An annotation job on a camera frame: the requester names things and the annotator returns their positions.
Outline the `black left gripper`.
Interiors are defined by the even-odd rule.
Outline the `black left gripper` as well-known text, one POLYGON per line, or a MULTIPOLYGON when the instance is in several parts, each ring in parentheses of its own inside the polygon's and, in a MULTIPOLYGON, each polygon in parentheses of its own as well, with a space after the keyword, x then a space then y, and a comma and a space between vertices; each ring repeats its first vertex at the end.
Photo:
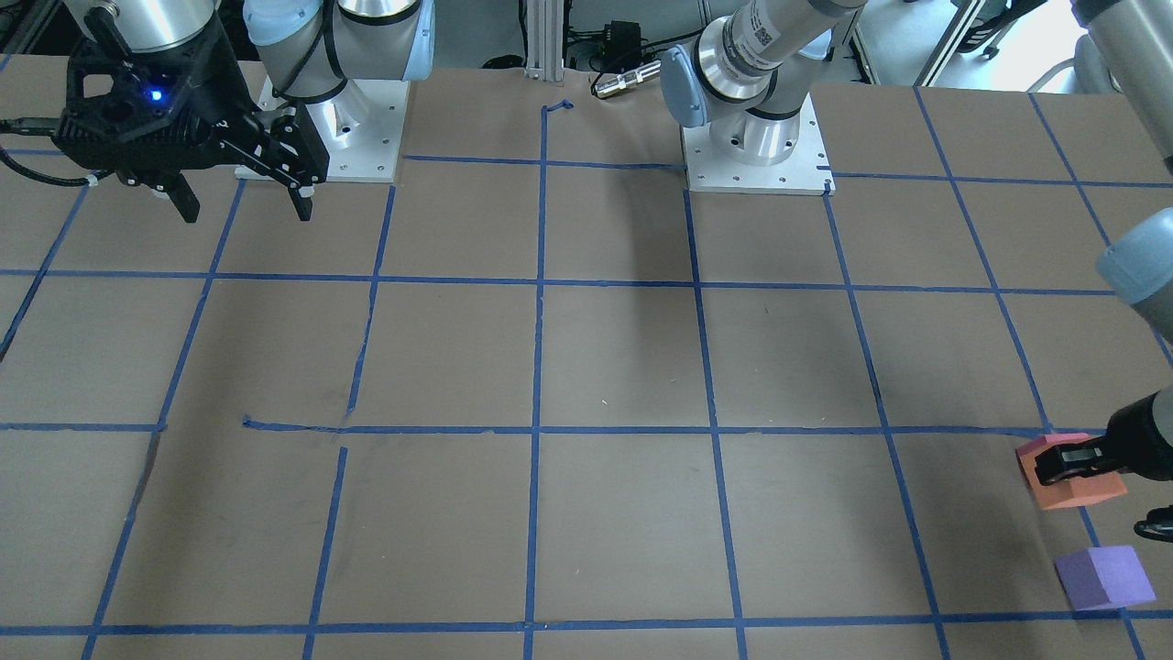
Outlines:
MULTIPOLYGON (((1039 484, 1114 472, 1114 457, 1120 472, 1145 479, 1172 479, 1172 390, 1150 394, 1112 414, 1106 437, 1113 456, 1101 440, 1051 445, 1036 456, 1035 475, 1039 484)), ((1173 506, 1151 510, 1135 522, 1133 532, 1147 540, 1172 543, 1173 506)))

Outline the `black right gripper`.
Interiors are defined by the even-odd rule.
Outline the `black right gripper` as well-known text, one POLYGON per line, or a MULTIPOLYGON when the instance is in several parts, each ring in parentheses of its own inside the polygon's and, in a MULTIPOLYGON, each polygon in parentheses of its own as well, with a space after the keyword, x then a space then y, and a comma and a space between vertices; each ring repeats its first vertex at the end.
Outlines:
POLYGON ((330 154, 306 106, 259 110, 213 9, 74 9, 84 35, 67 64, 53 143, 79 166, 160 185, 181 220, 201 200, 179 171, 246 166, 282 184, 298 220, 330 154))

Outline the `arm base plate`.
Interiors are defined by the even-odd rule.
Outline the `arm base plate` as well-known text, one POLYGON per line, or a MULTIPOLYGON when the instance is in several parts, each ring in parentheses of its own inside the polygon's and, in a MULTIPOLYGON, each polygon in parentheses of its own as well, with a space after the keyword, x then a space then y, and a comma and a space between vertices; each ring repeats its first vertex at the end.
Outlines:
POLYGON ((689 188, 700 193, 838 191, 811 95, 784 120, 750 113, 680 129, 689 188))
POLYGON ((335 98, 308 107, 328 149, 327 182, 396 181, 412 86, 352 80, 335 98))

